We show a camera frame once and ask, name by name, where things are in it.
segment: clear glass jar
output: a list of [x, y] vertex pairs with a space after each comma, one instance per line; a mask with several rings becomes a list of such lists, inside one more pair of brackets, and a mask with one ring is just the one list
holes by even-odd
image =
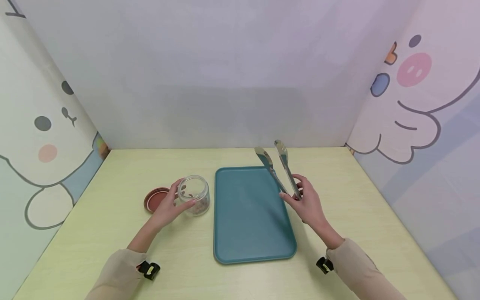
[[179, 184], [177, 194], [181, 203], [196, 200], [185, 212], [191, 216], [203, 215], [210, 207], [210, 191], [207, 181], [198, 175], [185, 177]]

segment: jar lid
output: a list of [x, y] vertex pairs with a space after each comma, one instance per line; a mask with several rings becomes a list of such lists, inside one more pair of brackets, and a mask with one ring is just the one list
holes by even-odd
[[169, 188], [156, 188], [149, 192], [144, 200], [145, 209], [149, 213], [153, 214], [153, 212], [157, 209], [162, 200], [165, 199], [169, 191]]

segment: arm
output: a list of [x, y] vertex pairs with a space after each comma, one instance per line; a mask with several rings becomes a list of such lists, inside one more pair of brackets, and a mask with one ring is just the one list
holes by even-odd
[[405, 300], [405, 297], [377, 269], [368, 255], [350, 239], [341, 237], [325, 218], [320, 198], [312, 184], [303, 176], [297, 187], [303, 195], [298, 201], [287, 194], [280, 197], [287, 202], [322, 239], [327, 246], [327, 257], [335, 272], [360, 300]]
[[175, 192], [180, 181], [181, 179], [172, 184], [165, 199], [138, 231], [127, 249], [118, 250], [109, 257], [100, 272], [100, 277], [85, 300], [130, 299], [143, 277], [137, 271], [137, 266], [146, 260], [146, 252], [155, 236], [184, 210], [195, 205], [195, 201], [189, 201], [179, 206], [174, 205]]

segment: tongs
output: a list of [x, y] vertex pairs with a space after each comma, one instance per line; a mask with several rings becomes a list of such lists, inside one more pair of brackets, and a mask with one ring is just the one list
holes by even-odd
[[[288, 179], [290, 181], [290, 184], [292, 185], [292, 188], [297, 197], [297, 200], [300, 200], [301, 199], [300, 191], [297, 187], [297, 184], [295, 183], [295, 180], [293, 179], [292, 173], [290, 172], [290, 168], [288, 167], [287, 147], [285, 147], [285, 144], [283, 144], [281, 140], [275, 141], [275, 147], [278, 151], [278, 156], [280, 157], [280, 161], [282, 162], [283, 169], [285, 169], [285, 172], [287, 173]], [[278, 179], [277, 175], [275, 174], [275, 170], [273, 169], [273, 161], [268, 155], [268, 153], [261, 147], [255, 147], [255, 153], [257, 154], [258, 158], [261, 160], [263, 165], [269, 170], [270, 175], [272, 175], [272, 177], [275, 179], [280, 190], [284, 193], [288, 193], [287, 190], [285, 189], [285, 186], [282, 184], [280, 179]]]

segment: sleeve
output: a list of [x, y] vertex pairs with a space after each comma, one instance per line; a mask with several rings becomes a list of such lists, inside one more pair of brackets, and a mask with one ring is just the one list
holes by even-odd
[[327, 250], [327, 258], [360, 300], [406, 300], [354, 241], [345, 239], [337, 249]]
[[113, 253], [85, 300], [128, 300], [143, 278], [137, 266], [145, 260], [145, 253], [129, 249]]

